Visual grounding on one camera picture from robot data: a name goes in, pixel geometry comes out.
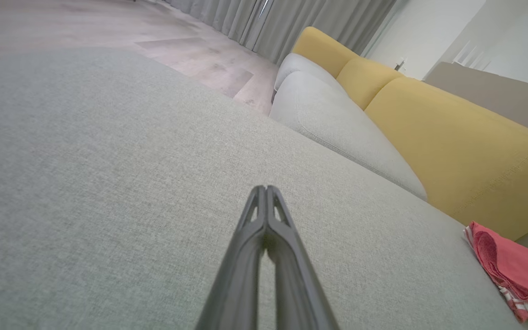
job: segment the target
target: gray cushion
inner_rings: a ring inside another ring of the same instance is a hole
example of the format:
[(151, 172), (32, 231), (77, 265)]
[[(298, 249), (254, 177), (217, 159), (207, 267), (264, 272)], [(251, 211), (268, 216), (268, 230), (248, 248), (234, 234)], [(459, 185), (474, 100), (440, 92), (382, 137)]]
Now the gray cushion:
[(290, 53), (282, 61), (278, 69), (278, 74), (276, 75), (276, 82), (274, 83), (274, 90), (278, 90), (281, 87), (282, 82), (288, 77), (289, 74), (293, 72), (303, 71), (314, 77), (317, 77), (320, 81), (328, 84), (331, 88), (335, 89), (337, 92), (347, 96), (346, 91), (341, 84), (333, 78), (331, 73), (325, 71), (322, 67), (314, 63), (313, 61), (301, 56), (299, 54)]
[[(0, 329), (193, 328), (256, 184), (280, 188), (343, 329), (522, 329), (461, 224), (106, 49), (0, 60)], [(266, 257), (260, 284), (259, 329), (272, 329)]]
[(270, 117), (427, 200), (419, 178), (364, 111), (315, 77), (291, 73)]

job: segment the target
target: yellow back cushion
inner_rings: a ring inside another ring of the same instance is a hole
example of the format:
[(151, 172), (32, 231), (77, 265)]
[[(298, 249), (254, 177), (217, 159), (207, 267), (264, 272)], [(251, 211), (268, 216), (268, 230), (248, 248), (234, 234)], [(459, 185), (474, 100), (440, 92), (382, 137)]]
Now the yellow back cushion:
[(527, 128), (406, 77), (382, 88), (365, 113), (415, 171), (430, 204), (512, 240), (528, 233)]
[(376, 94), (398, 77), (403, 75), (391, 67), (358, 56), (343, 67), (337, 76), (337, 81), (350, 98), (365, 110)]
[(317, 63), (333, 77), (339, 75), (350, 59), (359, 57), (358, 54), (314, 27), (304, 28), (292, 52)]

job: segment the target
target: gray sofa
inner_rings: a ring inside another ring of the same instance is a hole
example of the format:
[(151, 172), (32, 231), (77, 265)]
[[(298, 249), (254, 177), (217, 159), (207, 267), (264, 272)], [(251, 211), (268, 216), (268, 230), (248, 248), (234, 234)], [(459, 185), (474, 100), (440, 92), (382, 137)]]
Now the gray sofa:
[[(251, 188), (280, 188), (344, 329), (521, 329), (462, 225), (164, 65), (0, 59), (0, 328), (193, 328)], [(260, 276), (260, 329), (275, 324)]]

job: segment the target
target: fabric texture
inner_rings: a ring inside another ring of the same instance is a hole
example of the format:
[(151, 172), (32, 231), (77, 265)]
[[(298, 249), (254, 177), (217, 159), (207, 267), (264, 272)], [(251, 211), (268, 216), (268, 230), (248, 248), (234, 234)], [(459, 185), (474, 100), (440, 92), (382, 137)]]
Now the fabric texture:
[(519, 322), (528, 320), (528, 248), (473, 221), (463, 233)]
[(391, 67), (358, 56), (343, 67), (337, 82), (361, 109), (365, 109), (386, 84), (399, 77), (404, 76)]
[(269, 0), (272, 2), (253, 49), (273, 63), (291, 52), (305, 27), (315, 27), (361, 54), (396, 0)]
[(282, 82), (288, 77), (289, 74), (297, 71), (306, 72), (315, 78), (328, 84), (329, 87), (333, 88), (336, 92), (339, 92), (347, 96), (347, 93), (341, 87), (341, 84), (333, 78), (329, 72), (325, 71), (322, 67), (308, 60), (307, 58), (300, 56), (299, 54), (289, 54), (278, 69), (276, 75), (276, 82), (274, 83), (274, 90), (278, 90), (281, 87)]
[[(281, 190), (342, 329), (528, 329), (461, 224), (169, 67), (108, 49), (0, 59), (0, 328), (194, 328), (258, 184)], [(274, 276), (264, 256), (261, 330), (275, 328)]]
[(346, 46), (314, 27), (306, 27), (302, 31), (292, 52), (308, 58), (335, 78), (351, 59), (358, 57)]
[(270, 117), (427, 200), (411, 167), (356, 103), (308, 73), (285, 79)]
[(410, 78), (365, 113), (409, 163), (429, 203), (510, 240), (528, 233), (528, 129)]

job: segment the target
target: gray curtain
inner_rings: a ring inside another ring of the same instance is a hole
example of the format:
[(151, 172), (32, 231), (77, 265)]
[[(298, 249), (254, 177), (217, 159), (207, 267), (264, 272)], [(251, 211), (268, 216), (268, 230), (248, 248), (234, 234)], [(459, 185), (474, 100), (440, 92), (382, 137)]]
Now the gray curtain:
[(313, 26), (360, 54), (396, 0), (274, 0), (253, 50), (279, 64)]
[(258, 9), (258, 0), (170, 0), (170, 5), (188, 13), (239, 42), (248, 34), (248, 22)]

